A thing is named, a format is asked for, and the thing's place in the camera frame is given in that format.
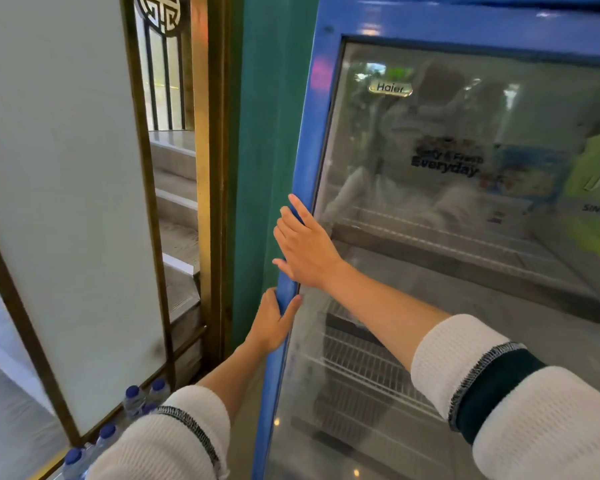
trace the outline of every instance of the refrigerator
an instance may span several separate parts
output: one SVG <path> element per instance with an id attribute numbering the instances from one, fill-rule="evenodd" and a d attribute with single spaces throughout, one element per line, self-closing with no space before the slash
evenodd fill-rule
<path id="1" fill-rule="evenodd" d="M 293 193 L 361 272 L 600 390 L 600 0 L 321 0 Z M 355 316 L 296 293 L 252 478 L 484 478 Z"/>

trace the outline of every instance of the white knit sleeve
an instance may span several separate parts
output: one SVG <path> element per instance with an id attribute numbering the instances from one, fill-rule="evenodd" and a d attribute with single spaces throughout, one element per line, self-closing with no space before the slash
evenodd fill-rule
<path id="1" fill-rule="evenodd" d="M 413 383 L 447 418 L 467 373 L 506 341 L 474 317 L 451 317 L 420 343 Z M 536 371 L 487 417 L 473 443 L 473 459 L 497 480 L 600 479 L 600 393 L 563 368 Z"/>
<path id="2" fill-rule="evenodd" d="M 165 402 L 191 416 L 208 436 L 220 460 L 219 478 L 228 475 L 226 454 L 231 423 L 220 398 L 200 386 L 187 386 Z M 215 480 L 211 460 L 199 439 L 180 421 L 160 414 L 137 420 L 96 460 L 87 480 Z"/>

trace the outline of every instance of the blue fridge frame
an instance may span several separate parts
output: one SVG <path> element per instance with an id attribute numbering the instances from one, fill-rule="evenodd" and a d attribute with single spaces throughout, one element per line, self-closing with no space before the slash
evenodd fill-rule
<path id="1" fill-rule="evenodd" d="M 320 0 L 292 186 L 308 209 L 317 192 L 346 39 L 490 55 L 541 55 L 600 66 L 600 0 Z M 297 291 L 298 284 L 280 273 L 281 310 Z M 264 478 L 287 344 L 288 339 L 267 358 L 254 480 Z"/>

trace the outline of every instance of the teal wall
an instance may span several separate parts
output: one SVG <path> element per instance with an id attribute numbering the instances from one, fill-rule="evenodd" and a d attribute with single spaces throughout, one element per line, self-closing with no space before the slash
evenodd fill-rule
<path id="1" fill-rule="evenodd" d="M 233 275 L 233 346 L 251 327 L 281 256 L 272 231 L 296 161 L 318 0 L 244 0 Z"/>

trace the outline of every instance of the hand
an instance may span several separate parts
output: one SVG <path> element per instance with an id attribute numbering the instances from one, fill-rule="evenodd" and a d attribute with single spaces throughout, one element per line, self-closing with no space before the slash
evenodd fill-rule
<path id="1" fill-rule="evenodd" d="M 304 225 L 293 215 L 291 209 L 280 209 L 282 217 L 273 229 L 273 236 L 286 261 L 273 259 L 273 264 L 293 281 L 324 290 L 333 272 L 344 261 L 325 230 L 300 199 L 289 195 L 289 201 L 296 208 Z"/>
<path id="2" fill-rule="evenodd" d="M 280 347 L 291 330 L 300 305 L 302 305 L 302 297 L 296 295 L 289 303 L 284 316 L 280 318 L 276 289 L 269 288 L 262 295 L 258 313 L 244 343 L 253 344 L 263 353 L 273 352 Z"/>

